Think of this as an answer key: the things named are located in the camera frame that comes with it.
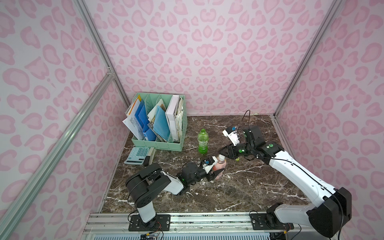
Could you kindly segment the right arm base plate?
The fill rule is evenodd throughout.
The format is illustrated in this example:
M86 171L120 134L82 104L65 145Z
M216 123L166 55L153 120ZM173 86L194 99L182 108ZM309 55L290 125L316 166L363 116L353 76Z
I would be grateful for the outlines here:
M253 230L279 230L288 232L295 229L292 223L281 223L275 214L272 213L258 213L251 211L249 217L251 219Z

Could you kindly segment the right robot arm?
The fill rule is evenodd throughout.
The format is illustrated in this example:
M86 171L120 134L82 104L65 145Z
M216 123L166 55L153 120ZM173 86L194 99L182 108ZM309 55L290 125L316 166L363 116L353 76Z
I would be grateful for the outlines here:
M310 200L306 206L276 203L267 209L268 224L292 223L309 226L326 238L340 237L343 226L352 218L352 195L345 188L334 186L317 177L297 162L281 145L266 141L260 128L245 130L229 127L223 135L231 144L220 150L221 155L235 160L253 156L283 174Z

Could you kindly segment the pink drink bottle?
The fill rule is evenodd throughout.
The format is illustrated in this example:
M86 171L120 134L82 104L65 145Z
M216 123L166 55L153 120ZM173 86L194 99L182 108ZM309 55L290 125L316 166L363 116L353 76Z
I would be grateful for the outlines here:
M219 156L217 157L217 164L212 168L212 170L219 170L219 169L225 169L226 168L226 165L227 165L227 161L226 161L226 157L225 157L225 160L224 161L220 161L219 160ZM222 177L223 175L223 172L215 179L215 180L218 180Z

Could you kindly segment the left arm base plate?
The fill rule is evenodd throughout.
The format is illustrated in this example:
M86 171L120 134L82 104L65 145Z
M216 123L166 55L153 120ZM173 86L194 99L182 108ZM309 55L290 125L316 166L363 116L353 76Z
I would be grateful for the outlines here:
M129 232L155 231L163 232L170 230L171 215L157 214L152 220L144 223L139 215L130 216Z

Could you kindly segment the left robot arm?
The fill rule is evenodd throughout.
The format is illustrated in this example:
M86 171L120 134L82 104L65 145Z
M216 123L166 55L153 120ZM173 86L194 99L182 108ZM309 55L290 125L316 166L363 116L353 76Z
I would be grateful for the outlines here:
M216 179L224 171L224 169L214 170L217 163L217 159L211 157L201 161L199 165L188 162L175 177L155 163L129 177L126 181L126 189L129 192L129 198L134 201L141 222L144 225L153 225L156 222L157 213L153 200L161 192L166 191L176 196L183 195L202 179L207 181Z

